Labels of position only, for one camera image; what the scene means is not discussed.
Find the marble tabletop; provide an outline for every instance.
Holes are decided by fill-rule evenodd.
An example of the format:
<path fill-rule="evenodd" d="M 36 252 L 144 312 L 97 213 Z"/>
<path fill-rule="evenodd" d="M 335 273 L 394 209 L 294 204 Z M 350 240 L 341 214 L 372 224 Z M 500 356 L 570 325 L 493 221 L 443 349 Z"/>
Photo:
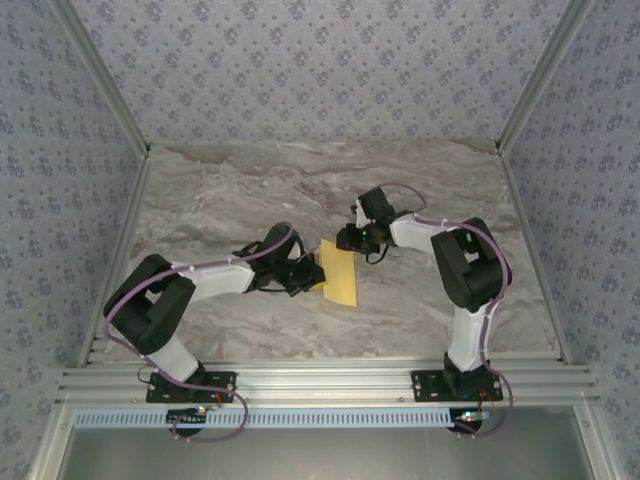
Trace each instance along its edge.
<path fill-rule="evenodd" d="M 195 263 L 229 256 L 291 222 L 309 247 L 353 221 L 373 185 L 411 184 L 433 219 L 485 220 L 513 270 L 494 319 L 492 351 L 558 348 L 498 158 L 471 143 L 366 142 L 156 147 L 128 271 L 145 256 Z M 385 189 L 396 210 L 419 200 Z M 252 292 L 193 302 L 178 335 L 201 361 L 293 357 L 437 356 L 451 340 L 453 305 L 433 256 L 390 249 L 379 265 L 356 257 L 358 307 L 320 291 Z M 107 361 L 134 360 L 110 345 Z"/>

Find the enclosure wall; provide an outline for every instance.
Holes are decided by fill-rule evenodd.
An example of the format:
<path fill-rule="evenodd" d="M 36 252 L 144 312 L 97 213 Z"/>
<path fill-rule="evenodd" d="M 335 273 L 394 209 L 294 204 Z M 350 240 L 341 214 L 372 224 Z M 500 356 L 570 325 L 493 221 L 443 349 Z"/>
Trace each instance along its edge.
<path fill-rule="evenodd" d="M 574 361 L 640 477 L 640 6 L 589 14 L 509 154 Z"/>
<path fill-rule="evenodd" d="M 566 0 L 74 0 L 152 144 L 495 139 Z"/>
<path fill-rule="evenodd" d="M 0 5 L 0 478 L 75 366 L 138 158 L 46 0 Z"/>

